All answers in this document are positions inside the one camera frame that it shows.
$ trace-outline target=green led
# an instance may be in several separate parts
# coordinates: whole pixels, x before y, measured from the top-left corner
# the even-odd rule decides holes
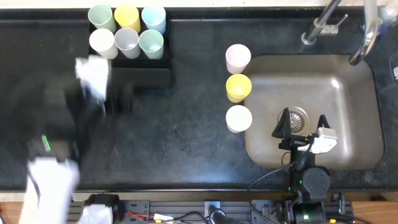
[[[45,143],[47,144],[47,147],[49,148],[49,151],[51,151],[51,147],[50,147],[49,141],[47,140],[46,136],[44,136],[44,140],[45,140]]]

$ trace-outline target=sink drain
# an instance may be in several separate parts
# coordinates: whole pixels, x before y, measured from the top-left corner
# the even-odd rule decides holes
[[[282,113],[283,111],[280,112],[278,121],[282,117]],[[308,129],[310,120],[307,113],[303,109],[296,106],[293,106],[291,108],[289,107],[289,115],[290,130],[292,131],[292,133],[302,134]]]

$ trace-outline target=sink basin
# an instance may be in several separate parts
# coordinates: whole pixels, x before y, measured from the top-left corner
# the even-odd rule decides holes
[[[281,166],[286,150],[271,136],[280,113],[290,110],[294,134],[308,136],[324,114],[336,130],[337,145],[318,154],[316,164],[330,169],[368,169],[384,155],[376,87],[366,62],[356,66],[347,55],[265,55],[243,72],[252,81],[244,105],[253,122],[246,130],[246,150],[263,167]],[[290,161],[290,154],[284,164]]]

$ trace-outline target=black countertop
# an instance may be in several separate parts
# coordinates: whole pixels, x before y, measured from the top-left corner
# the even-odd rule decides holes
[[[3,11],[0,16],[0,190],[25,188],[26,141],[44,123],[72,120],[57,96],[75,78],[75,57],[87,56],[87,10]],[[107,117],[91,130],[91,147],[80,166],[80,190],[242,190],[270,172],[244,148],[244,133],[231,133],[225,113],[230,76],[224,54],[236,43],[252,57],[265,54],[351,54],[363,40],[362,9],[348,12],[337,36],[300,40],[319,9],[168,9],[175,84],[168,94],[135,97],[130,115]],[[386,142],[375,169],[332,170],[332,190],[398,189],[398,86],[389,59],[398,50],[398,28],[380,37],[366,61],[374,70]],[[285,172],[257,189],[287,190]]]

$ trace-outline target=faucet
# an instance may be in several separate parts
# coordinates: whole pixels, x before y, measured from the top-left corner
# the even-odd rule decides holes
[[[341,0],[332,0],[322,12],[321,16],[313,21],[309,31],[302,34],[302,41],[304,44],[312,45],[315,43],[317,36],[325,28],[326,21],[329,19],[330,15],[337,8],[340,2]],[[374,44],[374,41],[376,40],[377,30],[379,28],[379,17],[377,14],[376,0],[363,0],[363,4],[366,21],[364,40],[359,49],[348,59],[348,62],[351,65],[357,65],[360,61],[362,61],[363,58],[365,58],[365,56],[367,56]]]

